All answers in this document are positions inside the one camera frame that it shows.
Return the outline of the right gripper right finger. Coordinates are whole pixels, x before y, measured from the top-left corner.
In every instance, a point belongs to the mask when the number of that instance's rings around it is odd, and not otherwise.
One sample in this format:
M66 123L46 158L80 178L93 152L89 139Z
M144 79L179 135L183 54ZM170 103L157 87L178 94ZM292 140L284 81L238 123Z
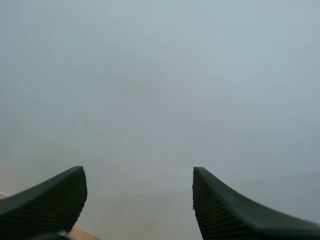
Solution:
M320 226L259 204L194 167L193 210L204 240L318 240Z

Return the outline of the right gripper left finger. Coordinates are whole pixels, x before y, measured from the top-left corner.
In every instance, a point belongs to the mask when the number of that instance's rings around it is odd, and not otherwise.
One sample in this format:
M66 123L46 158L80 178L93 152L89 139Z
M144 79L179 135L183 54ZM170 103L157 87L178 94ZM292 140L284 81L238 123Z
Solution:
M0 201L2 240L68 240L87 200L82 166Z

